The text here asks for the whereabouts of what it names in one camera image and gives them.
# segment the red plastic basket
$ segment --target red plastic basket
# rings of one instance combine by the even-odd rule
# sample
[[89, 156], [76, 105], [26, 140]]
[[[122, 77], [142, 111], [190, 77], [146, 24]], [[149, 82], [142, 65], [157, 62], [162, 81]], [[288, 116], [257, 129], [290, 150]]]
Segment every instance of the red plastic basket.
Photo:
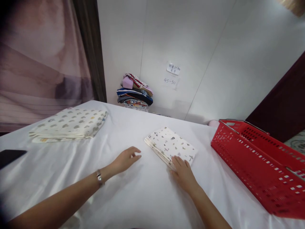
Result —
[[305, 155], [250, 123], [219, 120], [211, 146], [263, 207], [305, 219]]

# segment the wall seam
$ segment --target wall seam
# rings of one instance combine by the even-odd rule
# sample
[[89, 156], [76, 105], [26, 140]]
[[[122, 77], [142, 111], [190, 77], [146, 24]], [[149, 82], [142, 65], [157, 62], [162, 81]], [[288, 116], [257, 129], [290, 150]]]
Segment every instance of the wall seam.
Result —
[[145, 22], [144, 22], [144, 34], [143, 34], [142, 55], [141, 55], [141, 64], [140, 64], [140, 75], [139, 75], [139, 79], [141, 79], [141, 71], [142, 71], [143, 48], [144, 48], [144, 40], [145, 40], [145, 32], [146, 32], [146, 20], [147, 20], [147, 1], [148, 1], [148, 0], [146, 0], [146, 7], [145, 7]]
[[195, 97], [196, 97], [196, 94], [197, 94], [197, 92], [198, 92], [198, 89], [199, 89], [199, 87], [200, 87], [200, 85], [201, 85], [201, 83], [202, 83], [202, 80], [203, 80], [203, 78], [204, 78], [206, 72], [207, 72], [207, 69], [209, 68], [210, 62], [211, 62], [211, 60], [212, 60], [212, 58], [213, 58], [213, 56], [214, 56], [214, 54], [215, 54], [215, 51], [216, 51], [216, 48], [217, 48], [217, 46], [218, 46], [218, 44], [219, 44], [219, 42], [220, 42], [220, 39], [222, 38], [222, 34], [223, 34], [223, 32], [224, 32], [224, 30], [225, 30], [225, 28], [226, 28], [226, 26], [227, 26], [227, 23], [228, 23], [228, 21], [229, 21], [229, 18], [230, 18], [230, 16], [231, 16], [232, 10], [233, 10], [233, 8], [234, 8], [236, 2], [237, 2], [237, 0], [235, 0], [235, 2], [234, 2], [234, 4], [233, 4], [233, 7], [232, 7], [232, 9], [231, 9], [231, 11], [230, 11], [230, 13], [229, 13], [228, 19], [227, 19], [227, 21], [226, 21], [226, 23], [225, 23], [225, 25], [224, 25], [224, 27], [223, 27], [223, 30], [222, 30], [222, 32], [221, 32], [221, 34], [220, 34], [220, 36], [219, 36], [219, 39], [218, 39], [217, 44], [216, 44], [216, 46], [215, 46], [215, 48], [214, 48], [213, 54], [212, 54], [212, 56], [211, 56], [211, 59], [210, 59], [209, 63], [207, 64], [207, 68], [206, 68], [206, 70], [204, 71], [204, 74], [203, 74], [203, 76], [202, 76], [202, 78], [201, 78], [200, 84], [198, 85], [197, 91], [196, 91], [195, 96], [194, 96], [194, 98], [193, 98], [193, 100], [192, 100], [192, 102], [191, 102], [191, 105], [190, 105], [190, 107], [189, 107], [189, 109], [188, 109], [188, 111], [187, 111], [187, 113], [186, 113], [186, 115], [185, 115], [185, 117], [184, 117], [184, 120], [186, 119], [186, 117], [187, 117], [187, 115], [188, 115], [188, 112], [189, 112], [190, 109], [191, 109], [191, 106], [192, 106], [192, 104], [193, 104], [193, 102], [194, 102], [194, 99], [195, 99]]

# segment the handwritten note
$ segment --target handwritten note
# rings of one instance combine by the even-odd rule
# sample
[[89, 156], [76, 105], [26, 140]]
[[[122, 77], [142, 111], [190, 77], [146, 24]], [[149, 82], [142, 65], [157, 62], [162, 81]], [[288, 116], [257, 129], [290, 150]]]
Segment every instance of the handwritten note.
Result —
[[175, 75], [179, 75], [179, 73], [180, 73], [180, 68], [177, 67], [177, 66], [175, 66], [175, 65], [172, 64], [172, 63], [169, 63], [169, 64], [167, 65], [166, 70], [167, 70], [168, 72], [170, 72], [170, 73], [175, 74]]
[[179, 82], [179, 78], [170, 74], [166, 74], [166, 76], [163, 77], [163, 81], [161, 84], [164, 87], [169, 87], [173, 90], [176, 90], [178, 82]]

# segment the black phone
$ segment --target black phone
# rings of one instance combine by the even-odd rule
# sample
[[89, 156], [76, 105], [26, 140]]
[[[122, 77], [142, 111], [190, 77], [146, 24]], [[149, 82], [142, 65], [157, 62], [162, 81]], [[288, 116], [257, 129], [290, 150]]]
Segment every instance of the black phone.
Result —
[[4, 168], [8, 164], [12, 163], [17, 158], [21, 157], [27, 151], [6, 149], [0, 152], [0, 169]]

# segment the silver bracelet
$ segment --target silver bracelet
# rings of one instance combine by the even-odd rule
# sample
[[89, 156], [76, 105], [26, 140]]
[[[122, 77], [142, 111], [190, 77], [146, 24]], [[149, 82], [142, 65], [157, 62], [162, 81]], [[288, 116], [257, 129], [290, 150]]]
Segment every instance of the silver bracelet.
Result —
[[101, 177], [101, 172], [99, 170], [96, 170], [96, 177], [98, 178], [99, 187], [103, 186], [103, 181]]

